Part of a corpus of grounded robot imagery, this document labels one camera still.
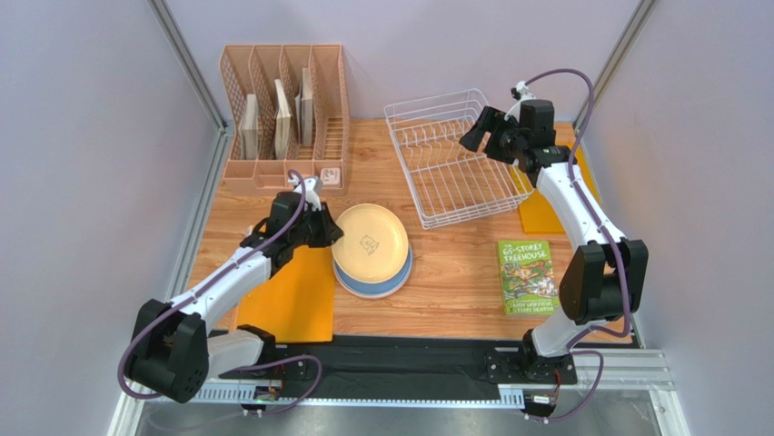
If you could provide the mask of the yellow plate with bear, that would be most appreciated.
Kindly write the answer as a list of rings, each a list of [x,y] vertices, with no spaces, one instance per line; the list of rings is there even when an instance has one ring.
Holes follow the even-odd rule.
[[[334,220],[343,236],[332,246],[339,268],[358,282],[386,282],[404,266],[410,248],[400,219],[375,203],[354,205]]]

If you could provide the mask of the blue plate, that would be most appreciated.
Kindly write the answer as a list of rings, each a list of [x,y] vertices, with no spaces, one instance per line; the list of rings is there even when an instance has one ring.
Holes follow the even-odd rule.
[[[345,273],[336,261],[333,261],[332,265],[336,279],[346,291],[364,299],[381,299],[398,292],[408,282],[413,261],[413,250],[409,248],[406,260],[398,273],[392,278],[378,283],[360,282]]]

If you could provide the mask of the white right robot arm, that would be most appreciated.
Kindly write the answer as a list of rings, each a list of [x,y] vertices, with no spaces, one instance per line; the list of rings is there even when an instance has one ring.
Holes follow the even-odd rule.
[[[569,353],[590,332],[629,335],[649,251],[603,212],[583,180],[577,149],[557,144],[552,102],[522,100],[515,115],[486,106],[460,144],[515,164],[548,201],[574,251],[561,279],[561,307],[525,336],[527,348],[554,358]]]

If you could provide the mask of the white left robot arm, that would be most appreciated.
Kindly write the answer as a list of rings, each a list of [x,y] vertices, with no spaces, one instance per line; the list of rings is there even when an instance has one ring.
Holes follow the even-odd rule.
[[[137,400],[159,397],[186,403],[210,378],[228,372],[264,372],[290,363],[270,362],[275,337],[242,325],[211,336],[213,323],[254,288],[270,281],[296,249],[327,248],[343,231],[328,204],[302,188],[277,194],[268,217],[256,224],[229,260],[204,281],[169,302],[147,301],[138,311],[117,380]]]

